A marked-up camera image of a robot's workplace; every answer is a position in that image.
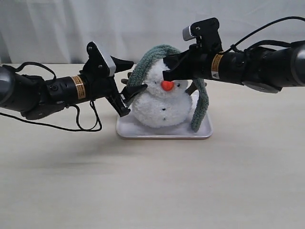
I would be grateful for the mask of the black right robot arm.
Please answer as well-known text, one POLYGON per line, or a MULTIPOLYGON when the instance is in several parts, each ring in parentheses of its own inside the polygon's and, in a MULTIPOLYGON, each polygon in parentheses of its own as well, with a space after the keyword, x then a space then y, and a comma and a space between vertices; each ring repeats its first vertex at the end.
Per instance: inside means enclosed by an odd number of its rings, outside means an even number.
POLYGON ((274 42, 280 50, 267 48, 270 40, 257 42, 241 52, 207 52, 197 48, 166 56, 166 81, 205 79, 243 85, 276 94, 285 87, 305 85, 305 42, 274 42))

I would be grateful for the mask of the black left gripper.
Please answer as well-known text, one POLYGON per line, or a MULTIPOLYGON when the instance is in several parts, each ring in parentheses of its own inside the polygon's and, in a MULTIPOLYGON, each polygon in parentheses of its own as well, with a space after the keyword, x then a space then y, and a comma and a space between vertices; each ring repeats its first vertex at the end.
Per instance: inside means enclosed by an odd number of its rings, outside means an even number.
MULTIPOLYGON (((111 56, 111 59, 113 62, 111 74, 127 71, 134 65, 133 61, 122 60, 113 56, 111 56)), ((147 84, 125 86, 119 93, 114 76, 109 76, 108 70, 102 70, 98 67, 84 66, 80 71, 80 76, 84 81, 87 101, 106 98, 120 117, 128 115, 131 111, 124 103, 130 103, 147 88, 147 84)))

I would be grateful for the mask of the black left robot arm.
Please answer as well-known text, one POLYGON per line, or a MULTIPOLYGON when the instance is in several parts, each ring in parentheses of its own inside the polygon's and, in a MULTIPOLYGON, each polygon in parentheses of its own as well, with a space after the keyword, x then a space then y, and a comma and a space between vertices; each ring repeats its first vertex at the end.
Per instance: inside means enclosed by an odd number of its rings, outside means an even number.
POLYGON ((102 59, 87 60, 79 74, 50 80, 39 75, 19 74, 27 65, 41 67, 50 73, 53 70, 37 62, 24 62, 15 68, 2 65, 0 68, 0 106, 20 112, 27 120, 39 120, 64 108, 88 101, 106 98, 119 116, 126 116, 130 109, 127 103, 143 92, 146 84, 117 88, 114 74, 102 59))

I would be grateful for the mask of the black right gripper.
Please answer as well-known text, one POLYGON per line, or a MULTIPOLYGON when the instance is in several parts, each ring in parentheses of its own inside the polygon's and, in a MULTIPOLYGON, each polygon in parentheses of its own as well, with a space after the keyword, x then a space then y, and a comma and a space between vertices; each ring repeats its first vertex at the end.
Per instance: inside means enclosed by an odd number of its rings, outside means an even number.
POLYGON ((213 55, 197 44, 191 44, 189 50, 163 58, 166 70, 163 71, 165 81, 175 80, 212 80, 211 63, 213 55))

